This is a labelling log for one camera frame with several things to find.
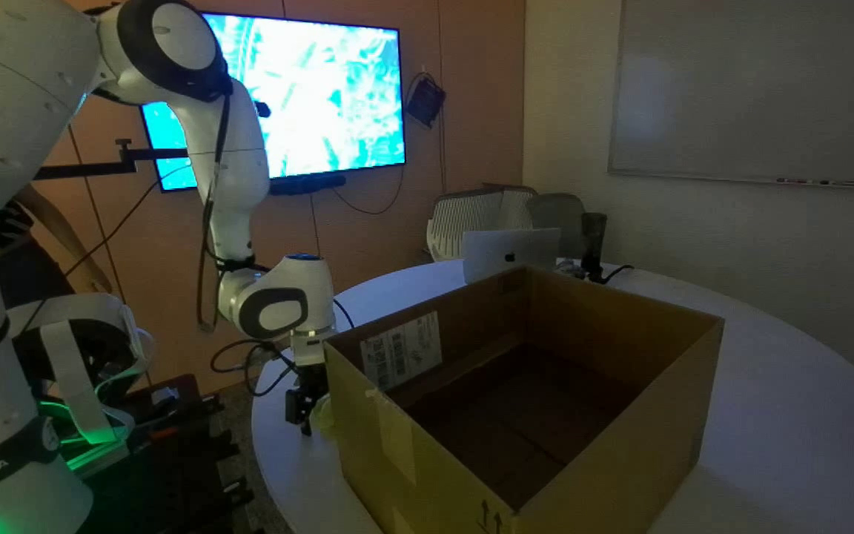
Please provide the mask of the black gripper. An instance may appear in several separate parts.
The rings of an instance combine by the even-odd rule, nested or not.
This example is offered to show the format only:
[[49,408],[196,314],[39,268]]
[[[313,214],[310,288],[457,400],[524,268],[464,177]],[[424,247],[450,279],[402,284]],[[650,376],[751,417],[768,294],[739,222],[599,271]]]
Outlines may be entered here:
[[310,432],[310,411],[328,394],[328,376],[322,365],[303,365],[294,374],[294,385],[285,391],[285,422],[303,435]]

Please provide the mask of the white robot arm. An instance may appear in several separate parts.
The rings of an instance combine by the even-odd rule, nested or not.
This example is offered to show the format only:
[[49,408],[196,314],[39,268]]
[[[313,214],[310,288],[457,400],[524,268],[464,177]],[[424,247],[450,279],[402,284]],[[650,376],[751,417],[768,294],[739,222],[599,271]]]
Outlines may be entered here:
[[[252,210],[269,193],[258,104],[227,75],[206,18],[190,0],[0,0],[0,216],[31,193],[40,164],[88,94],[166,104],[186,136],[203,207],[215,312],[252,340],[332,325],[322,260],[260,268]],[[60,453],[11,345],[0,284],[0,534],[76,534],[92,492]]]

